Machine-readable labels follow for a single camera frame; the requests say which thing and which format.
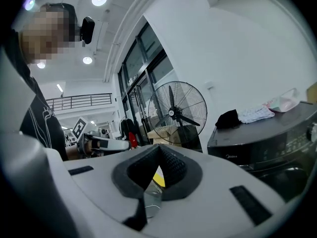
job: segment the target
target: person's arm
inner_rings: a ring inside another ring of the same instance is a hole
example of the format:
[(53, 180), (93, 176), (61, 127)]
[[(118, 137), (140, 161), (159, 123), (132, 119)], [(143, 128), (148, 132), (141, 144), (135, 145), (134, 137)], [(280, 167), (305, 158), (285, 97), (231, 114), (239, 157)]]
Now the person's arm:
[[(87, 143), (85, 143), (85, 152), (87, 154), (92, 153), (92, 141), (89, 140)], [(78, 160), (79, 155), (78, 155), (78, 150), (77, 150), (77, 144), (66, 147), (66, 154), (69, 160)]]

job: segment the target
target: appliance top surface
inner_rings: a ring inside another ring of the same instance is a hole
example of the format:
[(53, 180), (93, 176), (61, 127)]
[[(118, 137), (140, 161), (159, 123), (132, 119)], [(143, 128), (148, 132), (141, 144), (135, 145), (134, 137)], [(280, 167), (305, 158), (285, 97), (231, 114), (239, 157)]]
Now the appliance top surface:
[(208, 147), (249, 144), (284, 133), (317, 112), (317, 105), (300, 102), (285, 113), (252, 123), (242, 123), (237, 128), (216, 129), (209, 139)]

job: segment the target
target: appliance knob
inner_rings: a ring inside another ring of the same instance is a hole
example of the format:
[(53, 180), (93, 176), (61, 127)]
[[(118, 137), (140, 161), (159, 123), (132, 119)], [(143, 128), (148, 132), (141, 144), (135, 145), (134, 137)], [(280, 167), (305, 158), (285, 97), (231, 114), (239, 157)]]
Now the appliance knob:
[(317, 122), (313, 122), (311, 125), (309, 125), (307, 130), (307, 138), (311, 142), (316, 142), (317, 140)]

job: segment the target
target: man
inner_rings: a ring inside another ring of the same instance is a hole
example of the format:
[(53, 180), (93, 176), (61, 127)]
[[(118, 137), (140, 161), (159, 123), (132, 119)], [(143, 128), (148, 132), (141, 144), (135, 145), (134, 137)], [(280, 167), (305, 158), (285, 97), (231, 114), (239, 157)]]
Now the man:
[[(72, 5), (66, 3), (45, 4), (32, 20), (18, 33), (11, 31), (4, 48), (27, 85), (36, 97), (21, 125), (23, 134), (38, 139), (45, 147), (57, 150), (63, 159), (76, 159), (76, 145), (65, 148), (64, 132), (55, 114), (49, 108), (28, 64), (49, 60), (62, 53), (62, 49), (79, 40), (77, 16)], [(91, 141), (85, 146), (91, 153)]]

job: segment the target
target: white cloth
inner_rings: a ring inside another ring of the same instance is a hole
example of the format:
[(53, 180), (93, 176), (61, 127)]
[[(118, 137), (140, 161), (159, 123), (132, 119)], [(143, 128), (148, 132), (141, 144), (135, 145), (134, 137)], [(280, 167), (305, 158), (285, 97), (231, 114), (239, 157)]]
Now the white cloth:
[(238, 113), (238, 119), (242, 123), (251, 123), (261, 119), (273, 117), (275, 114), (267, 106), (258, 106), (255, 108), (245, 109)]

